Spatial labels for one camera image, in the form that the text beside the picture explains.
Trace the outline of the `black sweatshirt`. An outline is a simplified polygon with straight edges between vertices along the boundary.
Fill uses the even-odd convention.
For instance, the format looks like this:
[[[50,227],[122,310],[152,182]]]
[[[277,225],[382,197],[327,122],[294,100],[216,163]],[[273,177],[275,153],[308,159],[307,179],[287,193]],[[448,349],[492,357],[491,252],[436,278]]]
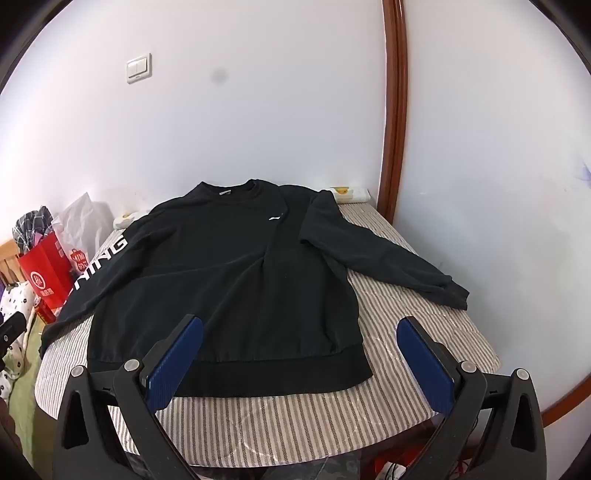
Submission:
[[[134,221],[88,267],[41,345],[89,319],[88,369],[114,370],[190,314],[204,340],[191,351],[181,397],[345,390],[372,376],[349,271],[467,306],[466,289],[346,220],[329,191],[202,183]]]

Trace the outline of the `white spotted cloth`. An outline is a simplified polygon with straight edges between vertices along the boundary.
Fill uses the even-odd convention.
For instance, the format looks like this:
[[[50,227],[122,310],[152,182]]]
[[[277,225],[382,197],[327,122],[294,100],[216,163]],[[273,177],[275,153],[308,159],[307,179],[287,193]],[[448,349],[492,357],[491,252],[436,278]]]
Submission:
[[[35,304],[37,297],[28,282],[7,288],[1,297],[1,323],[20,313],[26,320],[26,329],[9,346],[3,356],[1,368],[1,398],[8,403],[14,385],[38,363],[40,334],[35,332],[39,326],[36,320]]]

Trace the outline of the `wooden chair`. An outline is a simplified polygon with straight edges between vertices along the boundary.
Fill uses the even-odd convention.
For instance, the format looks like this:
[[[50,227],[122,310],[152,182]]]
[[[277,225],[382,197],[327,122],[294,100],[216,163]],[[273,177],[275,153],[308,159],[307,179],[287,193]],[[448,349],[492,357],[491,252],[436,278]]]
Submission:
[[[19,248],[13,239],[0,245],[0,278],[4,287],[26,281],[18,262]]]

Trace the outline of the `red paper gift bag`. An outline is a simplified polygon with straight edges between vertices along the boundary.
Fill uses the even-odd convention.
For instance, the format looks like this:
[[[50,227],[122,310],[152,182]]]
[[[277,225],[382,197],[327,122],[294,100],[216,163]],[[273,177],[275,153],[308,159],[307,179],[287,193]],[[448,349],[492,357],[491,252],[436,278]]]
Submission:
[[[54,316],[61,311],[72,288],[71,264],[54,232],[44,236],[18,262],[35,294]]]

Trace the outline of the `green blanket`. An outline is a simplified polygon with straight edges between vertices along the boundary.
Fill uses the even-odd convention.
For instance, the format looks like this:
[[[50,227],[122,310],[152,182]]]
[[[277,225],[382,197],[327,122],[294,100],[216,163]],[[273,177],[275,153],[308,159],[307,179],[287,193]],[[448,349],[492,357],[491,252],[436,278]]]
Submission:
[[[51,479],[56,420],[46,414],[35,400],[35,382],[41,363],[38,350],[43,328],[43,321],[35,317],[29,330],[25,369],[13,385],[8,407],[21,440],[23,455],[42,479]]]

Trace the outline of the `plaid dark cloth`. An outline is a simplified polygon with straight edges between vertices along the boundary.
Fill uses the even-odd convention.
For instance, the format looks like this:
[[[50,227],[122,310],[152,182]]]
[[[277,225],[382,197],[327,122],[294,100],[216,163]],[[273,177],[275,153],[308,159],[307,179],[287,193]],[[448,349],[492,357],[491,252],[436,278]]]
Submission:
[[[12,236],[19,253],[26,254],[44,237],[53,232],[53,216],[46,206],[20,217],[12,228]]]

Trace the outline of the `striped bed mattress cover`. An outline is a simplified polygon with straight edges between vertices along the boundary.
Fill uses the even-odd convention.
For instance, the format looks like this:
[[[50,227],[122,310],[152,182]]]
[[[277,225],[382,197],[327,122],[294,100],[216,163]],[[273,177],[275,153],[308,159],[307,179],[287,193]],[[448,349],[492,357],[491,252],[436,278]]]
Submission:
[[[338,206],[349,222],[413,253],[372,206]],[[470,320],[467,306],[439,305],[356,271],[349,271],[348,279],[358,301],[370,379],[334,392],[260,397],[181,397],[178,386],[157,417],[189,464],[246,468],[308,462],[373,445],[429,419],[432,409],[396,342],[397,325],[407,316],[417,318],[457,359],[487,373],[499,369],[498,356]],[[88,369],[90,331],[91,322],[84,319],[42,347],[35,395],[51,416],[59,412],[72,368]]]

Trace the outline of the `white plastic bag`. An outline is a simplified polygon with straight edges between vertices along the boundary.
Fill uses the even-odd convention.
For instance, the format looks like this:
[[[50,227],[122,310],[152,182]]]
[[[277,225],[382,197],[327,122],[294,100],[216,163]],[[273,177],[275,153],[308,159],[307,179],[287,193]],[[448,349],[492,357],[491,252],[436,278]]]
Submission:
[[[78,270],[89,263],[113,230],[113,215],[104,202],[84,193],[52,220],[62,250]]]

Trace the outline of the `white patterned pillow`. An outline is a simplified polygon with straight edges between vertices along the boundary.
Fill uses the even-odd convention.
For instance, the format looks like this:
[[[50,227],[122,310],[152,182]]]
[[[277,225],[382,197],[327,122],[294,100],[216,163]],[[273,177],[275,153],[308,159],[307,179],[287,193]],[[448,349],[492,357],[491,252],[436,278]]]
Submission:
[[[370,202],[370,192],[362,187],[331,187],[329,192],[338,204],[360,204]]]

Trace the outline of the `white wall light switch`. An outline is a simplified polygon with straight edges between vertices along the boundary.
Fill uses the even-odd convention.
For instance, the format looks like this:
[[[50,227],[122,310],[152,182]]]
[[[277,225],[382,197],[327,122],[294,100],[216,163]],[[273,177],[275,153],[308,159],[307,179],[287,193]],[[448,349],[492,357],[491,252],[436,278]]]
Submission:
[[[130,60],[125,66],[125,80],[127,84],[133,84],[152,75],[152,55],[144,54]]]

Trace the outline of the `brown wooden door frame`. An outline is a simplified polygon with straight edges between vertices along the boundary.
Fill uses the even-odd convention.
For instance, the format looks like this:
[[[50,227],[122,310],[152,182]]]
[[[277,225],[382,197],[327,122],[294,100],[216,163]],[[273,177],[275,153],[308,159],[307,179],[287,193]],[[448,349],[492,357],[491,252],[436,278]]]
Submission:
[[[405,7],[402,0],[383,2],[386,51],[385,135],[379,213],[394,221],[401,186],[409,101],[409,55]]]

